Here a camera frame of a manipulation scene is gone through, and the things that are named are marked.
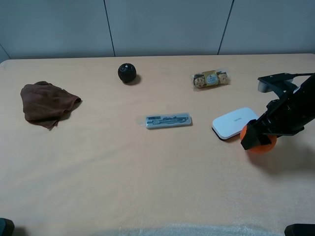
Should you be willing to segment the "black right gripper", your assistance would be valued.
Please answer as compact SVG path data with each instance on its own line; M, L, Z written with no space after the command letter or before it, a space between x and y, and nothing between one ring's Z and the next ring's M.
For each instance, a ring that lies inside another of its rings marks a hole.
M293 79L295 90L276 94L278 99L267 104L267 111L250 120L241 141L244 150L270 144L268 135L293 136L315 118L315 74L301 73Z

